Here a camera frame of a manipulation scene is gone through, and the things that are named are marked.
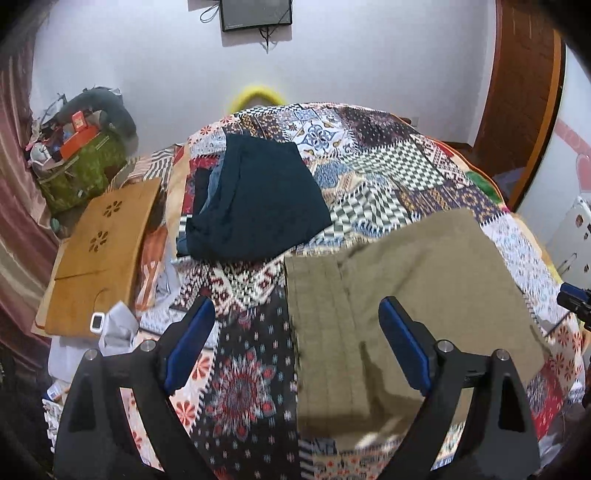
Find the maroon striped curtain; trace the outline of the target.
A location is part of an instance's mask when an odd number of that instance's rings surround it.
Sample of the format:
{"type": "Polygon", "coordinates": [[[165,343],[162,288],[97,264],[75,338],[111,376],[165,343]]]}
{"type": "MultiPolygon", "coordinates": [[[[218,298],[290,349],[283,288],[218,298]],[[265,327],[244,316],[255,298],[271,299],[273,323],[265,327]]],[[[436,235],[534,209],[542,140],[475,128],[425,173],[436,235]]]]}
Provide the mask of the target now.
{"type": "Polygon", "coordinates": [[[1,345],[31,362],[46,350],[31,327],[47,288],[58,241],[24,146],[34,42],[1,55],[1,345]]]}

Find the light grey cloth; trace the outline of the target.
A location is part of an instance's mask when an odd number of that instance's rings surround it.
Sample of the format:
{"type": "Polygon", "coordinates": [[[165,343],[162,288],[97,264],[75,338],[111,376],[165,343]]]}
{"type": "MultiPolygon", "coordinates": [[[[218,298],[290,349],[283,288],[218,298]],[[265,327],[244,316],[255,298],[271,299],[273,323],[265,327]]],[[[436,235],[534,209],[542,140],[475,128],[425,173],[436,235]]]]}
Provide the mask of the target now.
{"type": "Polygon", "coordinates": [[[103,356],[129,353],[139,324],[121,301],[108,312],[95,312],[89,323],[91,338],[53,336],[48,357],[48,373],[54,379],[70,383],[84,353],[96,349],[103,356]]]}

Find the dark navy folded garment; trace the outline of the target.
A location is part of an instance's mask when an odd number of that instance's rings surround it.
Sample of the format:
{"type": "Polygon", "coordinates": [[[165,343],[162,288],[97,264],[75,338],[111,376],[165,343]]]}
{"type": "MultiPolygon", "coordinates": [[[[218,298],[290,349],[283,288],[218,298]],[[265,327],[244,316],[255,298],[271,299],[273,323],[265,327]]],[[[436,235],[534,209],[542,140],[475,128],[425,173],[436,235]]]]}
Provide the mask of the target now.
{"type": "Polygon", "coordinates": [[[271,259],[332,225],[297,145],[228,134],[217,187],[195,208],[177,253],[201,261],[271,259]]]}

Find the yellow round object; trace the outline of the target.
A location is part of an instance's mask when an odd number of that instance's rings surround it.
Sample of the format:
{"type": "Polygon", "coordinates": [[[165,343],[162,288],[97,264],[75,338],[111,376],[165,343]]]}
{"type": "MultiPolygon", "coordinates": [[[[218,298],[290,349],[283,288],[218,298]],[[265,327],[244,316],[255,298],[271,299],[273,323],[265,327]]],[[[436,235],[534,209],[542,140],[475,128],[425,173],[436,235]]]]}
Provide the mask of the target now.
{"type": "Polygon", "coordinates": [[[238,93],[238,96],[233,99],[228,107],[228,112],[238,113],[252,106],[283,106],[287,104],[287,100],[280,95],[276,90],[269,86],[262,84],[254,84],[246,86],[238,93]]]}

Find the patchwork patterned bedsheet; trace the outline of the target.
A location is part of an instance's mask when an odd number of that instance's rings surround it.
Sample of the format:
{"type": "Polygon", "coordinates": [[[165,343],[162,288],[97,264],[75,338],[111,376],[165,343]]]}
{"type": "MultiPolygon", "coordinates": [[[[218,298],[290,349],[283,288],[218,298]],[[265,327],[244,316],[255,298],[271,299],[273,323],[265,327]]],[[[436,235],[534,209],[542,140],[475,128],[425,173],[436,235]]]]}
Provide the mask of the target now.
{"type": "MultiPolygon", "coordinates": [[[[558,474],[542,446],[553,421],[587,400],[580,320],[557,303],[556,270],[497,187],[444,142],[400,117],[335,103],[252,107],[195,132],[168,182],[165,220],[176,237],[176,291],[151,309],[132,350],[158,340],[199,297],[215,321],[186,384],[169,400],[211,479],[528,479],[558,474]],[[217,187],[226,136],[293,142],[321,188],[332,225],[259,261],[201,261],[177,253],[195,208],[217,187]],[[297,427],[298,352],[287,304],[290,257],[377,242],[435,213],[466,209],[496,245],[544,349],[523,382],[510,353],[461,350],[433,336],[393,296],[378,319],[408,385],[423,402],[408,430],[370,433],[351,449],[297,427]]],[[[141,460],[158,468],[133,392],[120,391],[141,460]]]]}

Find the brown wooden door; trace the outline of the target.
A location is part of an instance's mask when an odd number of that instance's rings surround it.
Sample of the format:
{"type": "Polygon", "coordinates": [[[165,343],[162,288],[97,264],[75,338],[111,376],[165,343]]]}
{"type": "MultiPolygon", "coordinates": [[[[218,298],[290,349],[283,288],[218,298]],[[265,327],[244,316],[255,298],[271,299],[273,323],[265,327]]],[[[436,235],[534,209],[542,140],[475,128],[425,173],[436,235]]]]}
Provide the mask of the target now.
{"type": "Polygon", "coordinates": [[[538,170],[555,124],[565,70],[562,37],[536,1],[496,1],[491,81],[474,146],[489,177],[510,180],[515,211],[538,170]]]}

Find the olive green pants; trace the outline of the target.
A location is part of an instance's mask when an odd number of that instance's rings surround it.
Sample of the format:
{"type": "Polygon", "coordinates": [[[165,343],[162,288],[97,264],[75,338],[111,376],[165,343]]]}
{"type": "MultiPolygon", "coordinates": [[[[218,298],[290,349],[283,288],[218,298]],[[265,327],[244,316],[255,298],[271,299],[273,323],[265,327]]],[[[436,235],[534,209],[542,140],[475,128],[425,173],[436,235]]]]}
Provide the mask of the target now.
{"type": "Polygon", "coordinates": [[[435,213],[383,239],[324,256],[290,257],[287,304],[298,352],[297,427],[351,449],[370,433],[408,430],[423,398],[380,327],[393,296],[434,337],[461,350],[507,350],[523,382],[544,349],[496,245],[466,209],[435,213]]]}

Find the wooden lap desk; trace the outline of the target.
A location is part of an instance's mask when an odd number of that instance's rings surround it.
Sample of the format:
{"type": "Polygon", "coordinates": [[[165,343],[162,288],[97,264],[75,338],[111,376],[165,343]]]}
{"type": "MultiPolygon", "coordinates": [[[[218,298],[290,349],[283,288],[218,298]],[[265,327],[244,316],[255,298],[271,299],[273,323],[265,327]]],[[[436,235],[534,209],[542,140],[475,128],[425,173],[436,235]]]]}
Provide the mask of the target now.
{"type": "Polygon", "coordinates": [[[97,315],[119,301],[132,304],[141,243],[160,183],[142,181],[90,201],[63,242],[33,333],[96,339],[91,324],[97,315]]]}

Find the green patterned bag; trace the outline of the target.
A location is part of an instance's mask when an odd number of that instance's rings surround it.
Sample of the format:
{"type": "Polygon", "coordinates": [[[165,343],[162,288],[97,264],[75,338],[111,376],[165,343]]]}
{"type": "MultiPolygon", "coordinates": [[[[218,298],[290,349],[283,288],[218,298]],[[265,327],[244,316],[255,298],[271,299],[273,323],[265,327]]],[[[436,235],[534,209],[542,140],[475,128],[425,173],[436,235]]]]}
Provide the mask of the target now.
{"type": "Polygon", "coordinates": [[[118,137],[99,133],[69,160],[41,173],[37,183],[50,212],[58,214],[101,195],[125,164],[118,137]]]}

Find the wall mounted black frame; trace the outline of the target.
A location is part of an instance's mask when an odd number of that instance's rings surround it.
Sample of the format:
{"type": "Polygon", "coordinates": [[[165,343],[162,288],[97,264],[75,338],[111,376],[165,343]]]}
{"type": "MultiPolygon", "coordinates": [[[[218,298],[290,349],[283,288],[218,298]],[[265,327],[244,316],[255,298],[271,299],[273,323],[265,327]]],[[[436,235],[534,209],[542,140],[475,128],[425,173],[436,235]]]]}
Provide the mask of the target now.
{"type": "Polygon", "coordinates": [[[290,0],[221,0],[219,10],[224,32],[293,22],[293,2],[290,0]]]}

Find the orange box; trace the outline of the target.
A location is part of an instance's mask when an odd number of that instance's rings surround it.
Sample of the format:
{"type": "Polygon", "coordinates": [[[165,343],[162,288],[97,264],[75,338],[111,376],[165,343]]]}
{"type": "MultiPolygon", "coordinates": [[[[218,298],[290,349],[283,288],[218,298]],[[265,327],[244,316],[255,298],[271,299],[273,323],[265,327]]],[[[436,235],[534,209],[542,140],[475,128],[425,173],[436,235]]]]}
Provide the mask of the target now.
{"type": "Polygon", "coordinates": [[[72,157],[78,150],[88,144],[94,137],[99,134],[100,130],[94,126],[89,125],[84,130],[75,132],[69,137],[60,147],[60,153],[64,160],[72,157]]]}

